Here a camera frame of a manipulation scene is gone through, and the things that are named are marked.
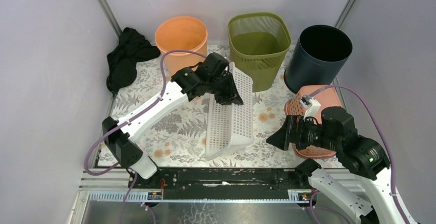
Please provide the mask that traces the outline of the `pink plastic basket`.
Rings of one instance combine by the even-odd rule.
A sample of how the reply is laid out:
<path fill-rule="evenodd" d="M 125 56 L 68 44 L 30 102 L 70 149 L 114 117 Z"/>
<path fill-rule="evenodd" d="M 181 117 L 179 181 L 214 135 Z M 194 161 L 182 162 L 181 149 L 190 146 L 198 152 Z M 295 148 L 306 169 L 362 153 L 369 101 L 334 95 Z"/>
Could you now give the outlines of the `pink plastic basket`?
<path fill-rule="evenodd" d="M 321 87 L 324 87 L 324 85 L 309 85 L 309 86 L 303 86 L 300 88 L 300 90 L 297 92 L 296 96 L 289 100 L 284 107 L 284 111 L 286 115 L 304 115 L 305 108 L 300 103 L 300 99 L 303 95 L 309 95 L 313 93 L 314 91 L 320 89 Z M 318 93 L 315 95 L 315 99 L 320 103 L 320 110 L 316 114 L 316 119 L 319 123 L 321 123 L 321 111 L 327 107 L 330 106 L 340 106 L 341 101 L 339 99 L 339 96 L 335 89 L 329 88 L 321 93 Z M 294 153 L 304 159 L 311 158 L 311 159 L 328 159 L 335 156 L 334 151 L 329 151 L 327 149 L 315 147 L 315 146 L 309 146 L 304 150 L 297 150 L 295 148 L 295 145 L 292 144 L 292 148 Z"/>

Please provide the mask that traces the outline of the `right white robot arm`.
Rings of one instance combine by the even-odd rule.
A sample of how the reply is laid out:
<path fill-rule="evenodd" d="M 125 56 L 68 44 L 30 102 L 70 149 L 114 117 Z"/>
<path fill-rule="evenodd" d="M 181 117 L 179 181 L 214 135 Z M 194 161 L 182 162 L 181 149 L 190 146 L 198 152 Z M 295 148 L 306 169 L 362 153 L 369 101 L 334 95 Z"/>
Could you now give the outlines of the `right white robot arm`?
<path fill-rule="evenodd" d="M 306 159 L 295 167 L 299 188 L 315 188 L 343 209 L 356 223 L 415 223 L 394 186 L 394 163 L 375 140 L 358 134 L 354 118 L 339 106 L 314 117 L 288 115 L 282 127 L 266 142 L 283 151 L 292 143 L 297 148 L 315 146 L 331 150 L 364 188 L 364 201 L 334 180 L 319 163 Z"/>

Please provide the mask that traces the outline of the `white plastic basket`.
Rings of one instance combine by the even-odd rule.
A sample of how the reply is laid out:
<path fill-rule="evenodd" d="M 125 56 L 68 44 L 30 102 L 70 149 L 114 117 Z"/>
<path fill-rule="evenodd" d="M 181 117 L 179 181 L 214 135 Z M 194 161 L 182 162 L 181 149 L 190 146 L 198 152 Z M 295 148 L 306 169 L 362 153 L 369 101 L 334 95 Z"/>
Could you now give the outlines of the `white plastic basket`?
<path fill-rule="evenodd" d="M 253 137 L 253 80 L 239 70 L 234 62 L 229 64 L 242 105 L 218 104 L 209 95 L 209 110 L 206 132 L 205 159 L 231 155 L 254 141 Z"/>

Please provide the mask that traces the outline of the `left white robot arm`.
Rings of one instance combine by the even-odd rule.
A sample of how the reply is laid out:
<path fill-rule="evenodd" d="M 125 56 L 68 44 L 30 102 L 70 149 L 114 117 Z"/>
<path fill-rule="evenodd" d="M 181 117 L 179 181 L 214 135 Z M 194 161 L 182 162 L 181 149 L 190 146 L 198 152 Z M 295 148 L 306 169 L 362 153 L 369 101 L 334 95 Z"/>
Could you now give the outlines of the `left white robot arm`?
<path fill-rule="evenodd" d="M 159 184 L 158 167 L 138 147 L 136 140 L 168 113 L 205 94 L 213 95 L 216 104 L 244 105 L 244 94 L 250 91 L 246 83 L 251 82 L 235 63 L 211 53 L 202 62 L 178 70 L 170 81 L 163 80 L 162 90 L 133 112 L 119 120 L 107 117 L 102 123 L 105 133 L 101 142 L 122 168 L 135 172 L 140 182 L 152 189 Z"/>

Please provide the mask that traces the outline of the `orange round bucket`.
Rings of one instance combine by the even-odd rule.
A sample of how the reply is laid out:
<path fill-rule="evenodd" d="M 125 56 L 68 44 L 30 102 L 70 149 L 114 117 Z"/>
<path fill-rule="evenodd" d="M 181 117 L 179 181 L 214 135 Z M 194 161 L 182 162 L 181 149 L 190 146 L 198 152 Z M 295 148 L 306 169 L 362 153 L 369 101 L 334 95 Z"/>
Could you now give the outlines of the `orange round bucket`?
<path fill-rule="evenodd" d="M 188 50 L 201 55 L 174 52 L 164 59 L 170 75 L 203 62 L 207 55 L 208 31 L 202 21 L 191 16 L 177 16 L 163 22 L 155 32 L 155 43 L 162 54 L 171 50 Z"/>

